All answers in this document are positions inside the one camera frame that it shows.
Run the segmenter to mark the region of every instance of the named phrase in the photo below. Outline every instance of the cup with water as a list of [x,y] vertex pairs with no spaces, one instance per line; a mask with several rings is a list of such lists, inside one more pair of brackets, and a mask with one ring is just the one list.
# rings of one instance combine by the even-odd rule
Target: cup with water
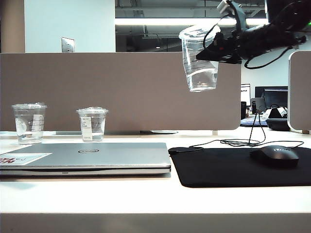
[[44,103],[24,103],[12,105],[18,143],[21,145],[41,143],[43,139]]
[[88,107],[77,110],[84,142],[102,141],[108,112],[107,109],[102,107]]
[[[208,25],[195,25],[179,34],[182,41],[183,65],[191,92],[211,90],[217,86],[218,62],[196,59],[196,55],[204,49],[203,40],[210,28]],[[220,28],[215,26],[205,39],[206,46],[212,43],[219,31]]]

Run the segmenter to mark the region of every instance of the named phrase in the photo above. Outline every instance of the fluorescent light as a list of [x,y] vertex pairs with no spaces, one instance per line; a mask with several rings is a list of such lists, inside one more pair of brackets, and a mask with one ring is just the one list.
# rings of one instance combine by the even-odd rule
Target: fluorescent light
[[[116,18],[115,25],[197,25],[210,24],[214,25],[219,18]],[[265,18],[248,18],[248,25],[267,24]],[[232,18],[224,18],[220,21],[219,26],[234,26],[236,21]]]

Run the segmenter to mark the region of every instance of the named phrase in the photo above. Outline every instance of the white wall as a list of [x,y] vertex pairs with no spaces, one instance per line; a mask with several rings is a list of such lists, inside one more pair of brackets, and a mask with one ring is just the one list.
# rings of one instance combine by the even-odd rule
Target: white wall
[[75,52],[115,52],[114,0],[24,0],[26,52],[61,52],[61,37]]
[[[311,41],[301,45],[299,50],[311,50]],[[260,57],[254,58],[248,65],[250,67],[263,65],[274,58],[277,58],[283,49],[276,50]],[[255,97],[255,86],[287,86],[289,56],[297,50],[287,51],[279,60],[260,69],[246,69],[244,63],[241,70],[241,82],[251,84],[251,97]]]

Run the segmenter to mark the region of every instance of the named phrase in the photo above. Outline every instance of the laptop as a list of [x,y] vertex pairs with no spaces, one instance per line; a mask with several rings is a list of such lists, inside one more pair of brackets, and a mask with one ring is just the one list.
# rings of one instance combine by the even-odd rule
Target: laptop
[[0,176],[149,175],[170,171],[165,143],[35,144],[0,155]]

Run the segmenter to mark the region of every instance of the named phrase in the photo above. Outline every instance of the desk surface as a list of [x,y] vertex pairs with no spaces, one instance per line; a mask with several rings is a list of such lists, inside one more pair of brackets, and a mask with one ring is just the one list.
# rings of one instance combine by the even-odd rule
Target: desk surface
[[[266,141],[303,140],[311,135],[264,129]],[[234,131],[182,131],[172,135],[105,136],[104,142],[165,142],[168,148],[190,146],[216,138],[248,138],[250,128]],[[253,138],[261,140],[260,128]],[[22,148],[14,136],[0,137],[0,152]],[[46,136],[43,143],[80,143],[80,136]],[[207,148],[227,147],[218,142]],[[183,187],[172,163],[170,177],[68,178],[2,180],[0,210],[5,217],[20,213],[46,214],[311,214],[311,186],[252,188]]]

